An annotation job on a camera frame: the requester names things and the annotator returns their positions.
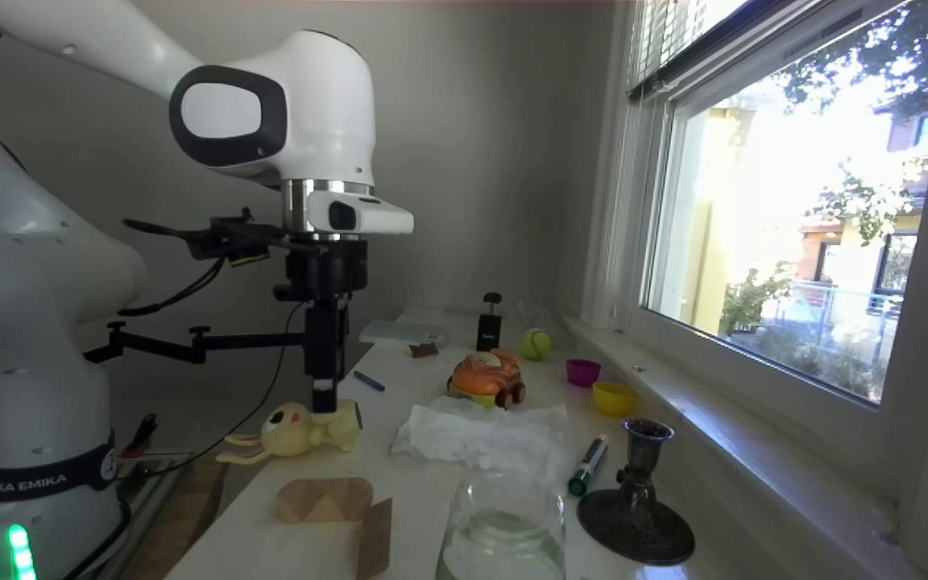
paper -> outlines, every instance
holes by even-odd
[[[390,567],[394,498],[366,510],[359,547],[359,580],[376,578]]]
[[[394,450],[554,484],[564,484],[574,468],[564,405],[507,411],[440,395],[409,409]]]
[[[359,476],[293,481],[276,493],[284,522],[362,522],[374,504],[374,490]]]

yellow cup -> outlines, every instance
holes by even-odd
[[[590,395],[603,417],[635,417],[639,398],[635,398],[635,390],[627,383],[597,379]]]

small black bottle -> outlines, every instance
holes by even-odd
[[[491,306],[482,316],[478,316],[478,340],[475,347],[478,350],[493,350],[498,347],[498,311],[495,311],[495,303],[501,303],[498,292],[487,292],[482,303]]]

window blinds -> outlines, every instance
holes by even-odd
[[[639,0],[627,36],[630,99],[693,71],[728,43],[748,36],[795,0]]]

bottle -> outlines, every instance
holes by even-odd
[[[498,311],[495,303],[501,303],[498,292],[487,292],[482,303],[491,306],[482,316],[478,316],[478,340],[475,350],[493,350],[498,347]]]
[[[582,453],[582,463],[568,481],[569,495],[585,495],[585,490],[597,476],[597,468],[603,463],[603,453],[605,453],[605,436],[597,436]]]

